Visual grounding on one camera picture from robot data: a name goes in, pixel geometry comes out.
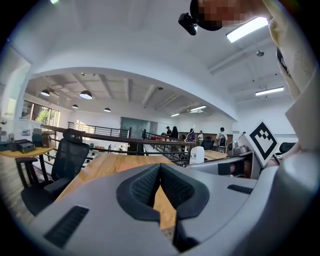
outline white ceiling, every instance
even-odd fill
[[[231,101],[265,100],[265,96],[256,97],[255,92],[278,86],[284,86],[284,92],[268,97],[288,95],[276,60],[276,46],[267,26],[234,43],[226,37],[233,27],[215,32],[199,28],[197,35],[191,36],[178,24],[179,15],[189,12],[189,5],[190,0],[60,0],[55,5],[47,3],[45,11],[37,14],[37,20],[41,22],[33,24],[34,35],[50,48],[62,35],[86,32],[103,25],[112,25],[115,30],[126,27],[144,31],[150,38],[160,36],[178,46],[180,51],[197,58],[212,74],[212,84],[227,88]],[[257,49],[264,51],[264,56],[257,57]],[[56,90],[60,94],[65,93],[70,100],[78,97],[81,90],[90,89],[97,98],[139,102],[154,109],[160,106],[170,114],[183,111],[193,102],[194,105],[201,104],[183,95],[175,97],[171,90],[159,91],[143,79],[136,81],[92,74],[37,78],[30,81],[27,92],[36,94],[48,85],[57,85]]]

